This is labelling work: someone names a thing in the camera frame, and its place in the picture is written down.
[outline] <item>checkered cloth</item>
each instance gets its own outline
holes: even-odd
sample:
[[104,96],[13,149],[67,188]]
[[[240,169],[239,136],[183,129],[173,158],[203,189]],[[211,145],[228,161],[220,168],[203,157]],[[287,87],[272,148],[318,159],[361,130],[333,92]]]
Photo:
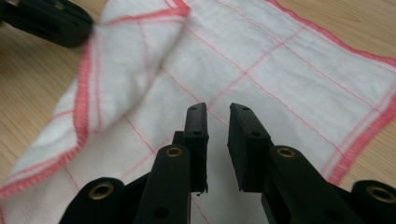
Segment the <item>checkered cloth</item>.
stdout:
[[265,220],[260,195],[238,192],[231,103],[334,184],[394,119],[395,59],[352,49],[276,0],[187,4],[106,4],[78,77],[0,190],[3,224],[56,223],[88,182],[134,181],[197,103],[207,104],[210,192],[192,196],[192,223]]

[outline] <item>towel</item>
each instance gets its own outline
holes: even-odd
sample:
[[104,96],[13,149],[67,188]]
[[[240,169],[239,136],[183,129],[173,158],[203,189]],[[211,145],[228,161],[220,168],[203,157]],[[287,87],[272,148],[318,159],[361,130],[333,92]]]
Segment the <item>towel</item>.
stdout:
[[395,117],[395,66],[276,0],[109,0],[78,76],[0,189],[0,221],[57,223],[88,182],[134,181],[206,102],[210,191],[192,195],[191,223],[263,223],[260,195],[238,191],[230,104],[338,184]]

